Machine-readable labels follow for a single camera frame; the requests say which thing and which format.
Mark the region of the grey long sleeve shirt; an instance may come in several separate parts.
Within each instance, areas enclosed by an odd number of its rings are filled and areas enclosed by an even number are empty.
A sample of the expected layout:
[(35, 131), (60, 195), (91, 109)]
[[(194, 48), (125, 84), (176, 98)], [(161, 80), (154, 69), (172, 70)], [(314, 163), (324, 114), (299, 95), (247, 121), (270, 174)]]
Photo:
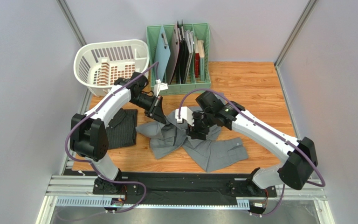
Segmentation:
[(210, 128), (205, 140), (191, 139), (186, 135), (187, 124), (177, 123), (175, 112), (166, 115), (166, 124), (157, 121), (138, 125), (136, 131), (150, 138), (155, 159), (161, 159), (180, 147), (206, 172), (216, 171), (248, 159), (241, 138), (217, 140), (221, 127)]

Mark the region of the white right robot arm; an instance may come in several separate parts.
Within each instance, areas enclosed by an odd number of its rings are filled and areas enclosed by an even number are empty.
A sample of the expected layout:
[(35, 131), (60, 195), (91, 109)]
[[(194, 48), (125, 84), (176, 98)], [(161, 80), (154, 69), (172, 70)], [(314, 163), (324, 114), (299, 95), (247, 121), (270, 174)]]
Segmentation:
[(269, 168), (256, 168), (248, 181), (251, 185), (266, 189), (273, 185), (285, 184), (301, 190), (317, 170), (318, 160), (315, 144), (310, 138), (298, 139), (286, 135), (264, 123), (242, 105), (230, 101), (222, 94), (202, 89), (196, 98), (201, 111), (192, 111), (182, 104), (175, 111), (178, 123), (188, 124), (187, 135), (192, 139), (205, 139), (209, 128), (217, 125), (243, 134), (275, 155), (280, 164)]

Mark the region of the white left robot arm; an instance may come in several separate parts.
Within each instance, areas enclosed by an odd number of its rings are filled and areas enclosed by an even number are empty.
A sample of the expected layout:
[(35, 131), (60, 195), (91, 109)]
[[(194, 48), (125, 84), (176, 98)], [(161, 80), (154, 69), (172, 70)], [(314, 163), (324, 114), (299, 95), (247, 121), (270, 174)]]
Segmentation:
[(71, 130), (65, 140), (65, 150), (72, 150), (89, 163), (100, 178), (119, 183), (120, 169), (108, 157), (109, 140), (107, 125), (127, 103), (145, 111), (145, 115), (162, 124), (166, 123), (163, 113), (163, 97), (150, 95), (143, 89), (148, 78), (133, 72), (130, 78), (118, 78), (107, 95), (85, 114), (75, 114), (71, 119)]

